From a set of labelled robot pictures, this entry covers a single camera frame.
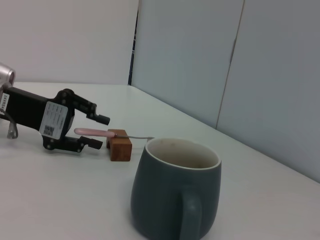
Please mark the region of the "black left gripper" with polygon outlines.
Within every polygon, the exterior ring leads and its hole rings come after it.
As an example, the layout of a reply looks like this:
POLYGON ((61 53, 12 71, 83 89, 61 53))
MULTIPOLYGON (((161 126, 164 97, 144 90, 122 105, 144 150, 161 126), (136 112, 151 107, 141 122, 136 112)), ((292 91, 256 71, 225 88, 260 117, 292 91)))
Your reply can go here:
POLYGON ((54 98, 46 98, 16 87, 6 88, 3 93, 4 111, 15 123, 38 131, 45 149, 81 153, 85 146, 97 150, 102 147, 103 142, 93 138, 66 136, 71 128, 75 109, 86 114, 90 120, 103 125, 110 123, 109 117, 96 113, 95 103, 72 90, 61 90, 54 98))

